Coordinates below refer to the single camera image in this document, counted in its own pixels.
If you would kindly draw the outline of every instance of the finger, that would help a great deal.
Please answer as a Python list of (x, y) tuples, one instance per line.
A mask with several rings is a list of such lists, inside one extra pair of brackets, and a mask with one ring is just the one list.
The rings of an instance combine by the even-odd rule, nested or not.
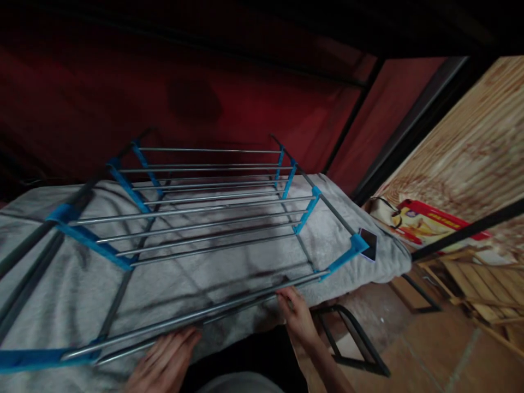
[(194, 333), (194, 331), (194, 327), (189, 327), (173, 335), (173, 338), (171, 339), (169, 344), (165, 347), (162, 354), (151, 367), (150, 374), (153, 375), (155, 378), (158, 377), (160, 373), (164, 371), (166, 365), (169, 363), (169, 360), (172, 358), (172, 356), (178, 351), (180, 346), (184, 344), (184, 341), (186, 341), (187, 338)]
[(147, 354), (139, 361), (135, 367), (135, 371), (131, 375), (130, 379), (140, 379), (147, 373), (154, 364), (156, 359), (161, 355), (165, 346), (169, 343), (169, 338), (166, 336), (160, 337), (156, 343), (151, 347)]
[(295, 286), (292, 286), (291, 289), (293, 290), (294, 293), (296, 293), (296, 295), (299, 298), (304, 299), (304, 296), (300, 293), (300, 291)]
[(169, 345), (169, 342), (172, 340), (172, 334), (162, 336), (156, 341), (153, 347), (147, 352), (144, 358), (144, 366), (146, 368), (151, 367), (158, 358), (164, 353), (166, 347)]
[(278, 305), (280, 306), (280, 309), (282, 310), (282, 313), (284, 314), (284, 318), (289, 320), (289, 318), (293, 316), (293, 312), (291, 311), (291, 308), (289, 308), (287, 297), (284, 297), (283, 295), (278, 294), (277, 299), (278, 299)]
[(300, 301), (302, 300), (293, 290), (293, 287), (282, 288), (278, 293), (291, 300), (293, 306), (297, 306), (298, 304), (300, 304)]
[(177, 389), (182, 385), (187, 368), (189, 367), (189, 362), (193, 355), (193, 349), (201, 338), (202, 334), (199, 331), (195, 331), (186, 341), (184, 341), (179, 350), (171, 357), (166, 368), (158, 377), (157, 383), (160, 391), (166, 389), (169, 389), (170, 391), (178, 391)]

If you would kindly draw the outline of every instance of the black pole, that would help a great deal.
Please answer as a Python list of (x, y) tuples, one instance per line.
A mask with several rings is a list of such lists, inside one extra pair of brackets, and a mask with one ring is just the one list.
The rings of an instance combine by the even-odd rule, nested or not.
[(349, 134), (349, 130), (351, 129), (351, 126), (355, 122), (355, 119), (357, 115), (360, 112), (360, 109), (364, 105), (364, 102), (366, 101), (367, 95), (370, 93), (371, 88), (373, 87), (373, 84), (375, 83), (378, 74), (380, 73), (380, 70), (382, 69), (382, 66), (385, 63), (385, 59), (378, 57), (375, 60), (375, 64), (373, 65), (373, 69), (371, 70), (370, 77), (366, 81), (366, 87), (362, 89), (359, 95), (359, 99), (356, 101), (355, 105), (353, 106), (353, 110), (351, 111), (351, 114), (348, 117), (347, 122), (344, 125), (344, 128), (342, 128), (342, 132), (340, 133), (340, 136), (337, 139), (337, 142), (335, 143), (335, 147), (331, 151), (331, 154), (329, 158), (327, 159), (326, 166), (324, 167), (324, 170), (322, 173), (325, 175), (328, 173), (329, 168), (331, 167), (331, 164), (335, 160), (335, 157), (337, 156), (338, 151), (340, 150), (342, 144), (344, 143), (344, 139)]
[(502, 209), (497, 210), (496, 212), (493, 212), (490, 215), (487, 215), (486, 217), (481, 218), (478, 221), (475, 221), (473, 224), (470, 224), (467, 227), (462, 228), (458, 230), (457, 232), (452, 233), (449, 236), (443, 237), (442, 239), (440, 239), (439, 241), (436, 241), (435, 243), (431, 243), (430, 245), (427, 245), (426, 247), (415, 251), (413, 254), (411, 254), (411, 258), (413, 262), (415, 262), (443, 248), (451, 246), (455, 244), (456, 242), (467, 239), (473, 235), (476, 235), (477, 233), (480, 233), (486, 229), (494, 227), (495, 225), (503, 223), (517, 216), (520, 216), (523, 213), (524, 213), (524, 198), (518, 200), (517, 202), (512, 203), (511, 205), (503, 207)]
[(362, 206), (372, 197), (464, 94), (477, 83), (496, 59), (496, 56), (470, 57), (467, 61), (461, 62), (458, 70), (452, 72), (452, 79), (447, 80), (442, 89), (438, 89), (438, 94), (431, 98), (427, 107), (424, 105), (423, 112), (416, 117), (416, 121), (407, 129), (403, 129), (406, 126), (404, 122), (399, 125), (392, 138), (398, 137), (397, 133), (402, 134), (402, 137), (395, 142), (395, 147), (391, 151), (380, 153), (377, 166), (373, 164), (373, 174), (365, 176), (361, 184), (350, 195), (351, 200)]

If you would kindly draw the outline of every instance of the blue rack frame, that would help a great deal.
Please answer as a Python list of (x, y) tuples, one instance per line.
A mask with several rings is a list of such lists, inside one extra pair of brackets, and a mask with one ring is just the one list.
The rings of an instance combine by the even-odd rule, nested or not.
[[(123, 356), (127, 356), (131, 353), (137, 352), (138, 350), (143, 350), (145, 348), (153, 345), (155, 337), (149, 338), (145, 341), (142, 341), (138, 344), (126, 347), (119, 351), (113, 352), (104, 357), (100, 357), (100, 351), (103, 348), (109, 347), (116, 343), (120, 343), (125, 340), (130, 340), (145, 334), (150, 334), (152, 332), (157, 332), (159, 334), (164, 333), (168, 330), (177, 329), (189, 324), (200, 323), (207, 324), (213, 321), (216, 321), (221, 318), (225, 318), (235, 312), (239, 312), (248, 307), (253, 307), (257, 304), (265, 302), (269, 299), (272, 299), (275, 296), (275, 291), (280, 288), (284, 288), (290, 285), (302, 286), (308, 285), (314, 282), (319, 282), (331, 274), (335, 273), (341, 266), (350, 261), (353, 257), (360, 254), (362, 251), (368, 248), (366, 242), (360, 237), (359, 234), (349, 226), (349, 224), (340, 216), (336, 209), (329, 203), (326, 197), (322, 194), (321, 190), (315, 186), (311, 179), (305, 174), (305, 172), (300, 168), (298, 163), (293, 159), (285, 147), (278, 142), (278, 140), (273, 136), (275, 142), (279, 145), (279, 150), (217, 150), (217, 149), (183, 149), (183, 148), (154, 148), (154, 147), (141, 147), (141, 139), (147, 135), (151, 130), (146, 130), (142, 133), (137, 139), (133, 140), (120, 154), (110, 160), (106, 165), (106, 170), (109, 171), (115, 178), (115, 180), (122, 186), (122, 188), (129, 194), (130, 198), (136, 203), (138, 210), (141, 213), (134, 215), (125, 215), (125, 216), (113, 216), (113, 217), (99, 217), (99, 218), (90, 218), (90, 219), (81, 219), (81, 212), (85, 207), (85, 197), (91, 192), (91, 188), (103, 177), (103, 172), (98, 174), (97, 177), (90, 180), (85, 184), (76, 194), (72, 195), (69, 200), (59, 206), (52, 214), (49, 215), (46, 222), (41, 225), (34, 233), (32, 233), (27, 239), (24, 240), (16, 249), (13, 250), (1, 263), (0, 263), (0, 279), (3, 278), (13, 266), (34, 246), (38, 241), (51, 230), (53, 227), (56, 227), (59, 232), (56, 236), (68, 235), (85, 246), (89, 247), (91, 250), (99, 253), (100, 255), (107, 258), (107, 260), (113, 262), (118, 267), (120, 267), (124, 272), (123, 280), (120, 285), (120, 288), (115, 296), (113, 303), (111, 305), (110, 311), (106, 320), (103, 324), (103, 327), (100, 331), (99, 336), (93, 340), (91, 343), (80, 347), (80, 348), (58, 348), (58, 349), (35, 349), (35, 350), (0, 350), (0, 373), (13, 373), (19, 371), (30, 371), (30, 370), (40, 370), (43, 368), (50, 367), (65, 367), (72, 365), (80, 364), (96, 364), (101, 365), (109, 361), (114, 361)], [(120, 164), (120, 159), (127, 154), (129, 151), (133, 151), (136, 155), (138, 161), (141, 164), (139, 169), (122, 169)], [(200, 152), (225, 152), (225, 153), (278, 153), (278, 161), (276, 164), (231, 164), (229, 167), (224, 167), (223, 165), (211, 165), (211, 164), (167, 164), (167, 165), (151, 165), (147, 161), (144, 152), (145, 151), (178, 151), (178, 152), (191, 152), (191, 151), (200, 151)], [(290, 161), (290, 166), (284, 166), (284, 157), (287, 156)], [(178, 178), (178, 179), (167, 179), (159, 180), (156, 178), (155, 173), (157, 172), (202, 172), (202, 171), (258, 171), (264, 170), (276, 171), (273, 178), (272, 175), (269, 176), (267, 181), (247, 181), (247, 182), (222, 182), (222, 183), (197, 183), (197, 184), (179, 184), (185, 180), (189, 179), (206, 179), (205, 177), (194, 177), (194, 178)], [(282, 172), (289, 171), (287, 179), (283, 179)], [(294, 175), (299, 172), (306, 181), (312, 187), (312, 195), (299, 197), (299, 198), (289, 198), (289, 190), (293, 182)], [(126, 174), (132, 173), (146, 173), (151, 181), (152, 186), (139, 187), (133, 185), (129, 181)], [(254, 175), (242, 175), (235, 176), (239, 178), (248, 178), (248, 177), (257, 177)], [(279, 189), (279, 184), (285, 183), (283, 189)], [(177, 190), (183, 191), (195, 191), (200, 190), (218, 190), (218, 189), (234, 189), (234, 188), (243, 188), (243, 187), (257, 187), (257, 186), (268, 186), (273, 185), (274, 192), (256, 192), (256, 193), (242, 193), (242, 194), (226, 194), (217, 196), (214, 199), (210, 197), (195, 197), (195, 198), (185, 198), (185, 199), (164, 199), (164, 197), (170, 193)], [(146, 201), (141, 195), (140, 191), (144, 189), (155, 189), (158, 194), (158, 199), (155, 201)], [(238, 198), (252, 198), (255, 196), (268, 196), (268, 195), (277, 195), (277, 199), (271, 200), (262, 200), (248, 203), (236, 203), (229, 205), (213, 205), (209, 207), (198, 207), (193, 209), (178, 209), (170, 211), (160, 211), (159, 208), (164, 203), (176, 204), (176, 203), (191, 203), (191, 202), (202, 202), (206, 200), (217, 200), (217, 199), (238, 199)], [(310, 215), (313, 213), (313, 210), (319, 200), (322, 200), (327, 207), (332, 211), (332, 213), (337, 217), (337, 219), (342, 223), (342, 225), (350, 233), (350, 248), (343, 253), (337, 260), (330, 264), (327, 268), (323, 270), (315, 270), (307, 276), (299, 277), (297, 279), (291, 280), (286, 283), (275, 285), (270, 288), (265, 288), (248, 295), (242, 295), (234, 297), (233, 299), (219, 303), (212, 307), (199, 310), (197, 312), (181, 315), (179, 317), (170, 318), (168, 320), (151, 324), (140, 329), (133, 330), (124, 334), (117, 336), (109, 337), (109, 332), (111, 328), (112, 321), (115, 318), (117, 309), (122, 301), (122, 298), (125, 294), (127, 285), (131, 278), (131, 275), (134, 269), (137, 266), (156, 263), (165, 260), (178, 259), (186, 257), (189, 255), (195, 255), (205, 252), (217, 251), (220, 249), (233, 248), (245, 246), (253, 243), (274, 241), (278, 239), (287, 239), (289, 237), (297, 237), (299, 240), (304, 253), (308, 257), (307, 251), (300, 239), (300, 232), (306, 225)], [(303, 210), (290, 211), (288, 212), (285, 208), (285, 204), (288, 202), (301, 202), (307, 201), (308, 204)], [(253, 229), (243, 229), (242, 231), (216, 235), (194, 238), (190, 239), (189, 242), (199, 242), (209, 239), (219, 239), (223, 237), (236, 236), (243, 233), (254, 233), (259, 231), (264, 231), (271, 228), (281, 228), (281, 227), (292, 227), (292, 233), (289, 235), (280, 235), (273, 237), (263, 237), (257, 240), (252, 240), (248, 242), (238, 242), (231, 243), (224, 246), (217, 246), (211, 248), (198, 249), (196, 251), (185, 252), (185, 253), (175, 253), (172, 255), (157, 257), (157, 258), (140, 258), (140, 254), (147, 251), (152, 251), (160, 248), (171, 248), (177, 247), (182, 244), (187, 244), (188, 241), (183, 242), (173, 242), (169, 244), (161, 244), (157, 246), (144, 247), (144, 243), (149, 236), (155, 236), (156, 234), (165, 234), (170, 231), (180, 231), (180, 230), (189, 230), (198, 228), (199, 225), (192, 225), (191, 227), (185, 228), (174, 228), (167, 230), (154, 231), (151, 230), (154, 225), (156, 217), (159, 216), (168, 216), (176, 215), (181, 213), (192, 213), (192, 212), (203, 212), (203, 211), (214, 211), (217, 209), (235, 209), (240, 207), (252, 207), (252, 206), (264, 206), (271, 204), (282, 204), (284, 208), (283, 213), (274, 213), (266, 216), (253, 216), (246, 217), (241, 219), (233, 219), (227, 222), (213, 223), (211, 226), (216, 225), (220, 226), (224, 223), (234, 223), (234, 222), (244, 222), (244, 221), (256, 221), (257, 219), (262, 219), (266, 217), (278, 217), (278, 216), (287, 216), (291, 217), (294, 215), (300, 214), (300, 219), (298, 221), (289, 220), (287, 224), (277, 224), (270, 227), (261, 227)], [(129, 219), (148, 219), (149, 223), (146, 228), (146, 231), (138, 234), (124, 234), (118, 235), (111, 238), (101, 239), (94, 232), (87, 229), (85, 226), (90, 224), (114, 222), (114, 221), (125, 221)], [(117, 241), (121, 239), (132, 239), (134, 237), (140, 238), (140, 243), (137, 249), (119, 251), (115, 247), (111, 246), (109, 243), (112, 241)], [(10, 327), (12, 326), (17, 315), (20, 313), (23, 304), (28, 300), (32, 291), (38, 285), (39, 280), (41, 279), (46, 266), (51, 263), (52, 258), (54, 257), (56, 251), (59, 248), (59, 244), (54, 243), (54, 240), (51, 240), (49, 245), (46, 246), (42, 254), (35, 261), (33, 268), (28, 273), (29, 277), (25, 277), (19, 286), (15, 289), (13, 295), (10, 297), (6, 305), (0, 310), (0, 344), (7, 335)]]

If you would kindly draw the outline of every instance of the wooden furniture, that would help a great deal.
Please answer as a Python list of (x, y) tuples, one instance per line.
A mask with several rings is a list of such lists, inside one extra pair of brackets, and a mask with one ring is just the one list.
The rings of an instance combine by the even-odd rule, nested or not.
[(524, 358), (524, 270), (489, 266), (465, 247), (418, 265), (475, 324)]

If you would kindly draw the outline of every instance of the gray blanket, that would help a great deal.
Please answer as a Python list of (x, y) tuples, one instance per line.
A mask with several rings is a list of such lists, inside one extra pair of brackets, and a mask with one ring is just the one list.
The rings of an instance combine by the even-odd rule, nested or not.
[[(373, 219), (353, 204), (327, 177), (314, 175), (311, 178), (355, 230), (366, 228), (379, 236), (376, 263), (370, 263), (358, 256), (325, 281), (309, 285), (303, 290), (311, 306), (340, 296), (371, 281), (388, 282), (410, 269), (409, 253), (401, 243), (382, 232), (374, 224)], [(79, 186), (37, 188), (0, 210), (0, 258), (4, 258), (54, 208), (63, 203), (65, 198), (78, 188)], [(128, 195), (114, 182), (100, 182), (94, 191), (95, 197), (84, 211), (82, 218), (139, 212)], [(311, 195), (311, 188), (301, 176), (297, 176), (289, 197), (306, 195)], [(150, 200), (156, 199), (154, 191), (145, 193), (145, 196)], [(304, 201), (287, 204), (287, 208), (300, 210), (305, 209), (306, 205), (307, 202)], [(176, 206), (177, 209), (187, 207), (187, 205)], [(172, 205), (165, 205), (162, 210), (173, 208)], [(157, 219), (153, 229), (275, 212), (282, 212), (280, 204), (232, 209), (227, 212), (176, 215)], [(151, 237), (146, 245), (253, 225), (281, 223), (286, 222), (287, 219), (287, 217), (279, 217), (270, 221), (236, 224), (226, 228), (214, 227), (192, 232), (170, 233)], [(97, 224), (90, 226), (90, 229), (100, 237), (106, 237), (141, 232), (146, 224), (147, 221), (143, 219)], [(54, 230), (0, 282), (0, 302), (3, 302), (16, 286), (53, 233)], [(165, 248), (144, 253), (142, 258), (287, 233), (292, 233), (290, 227), (179, 246), (175, 251)], [(310, 216), (301, 237), (318, 269), (327, 267), (349, 246), (348, 232), (322, 201)], [(137, 239), (134, 239), (120, 241), (113, 245), (124, 250), (135, 247), (136, 243)], [(123, 333), (181, 313), (207, 307), (236, 294), (265, 288), (281, 283), (285, 279), (309, 273), (311, 273), (311, 266), (307, 263), (306, 256), (295, 238), (140, 266), (133, 274), (111, 333)], [(63, 348), (88, 343), (97, 336), (121, 278), (122, 271), (117, 266), (66, 237), (51, 266), (5, 339), (2, 349)], [(279, 321), (276, 304), (274, 301), (269, 301), (206, 325), (203, 339), (195, 349), (194, 359), (219, 351), (255, 331), (268, 329)], [(131, 343), (132, 341), (126, 342), (120, 347)], [(111, 347), (103, 354), (118, 348), (119, 346)], [(2, 375), (0, 391), (56, 393), (118, 389), (129, 376), (140, 356), (141, 354), (135, 354), (102, 367), (78, 366)]]

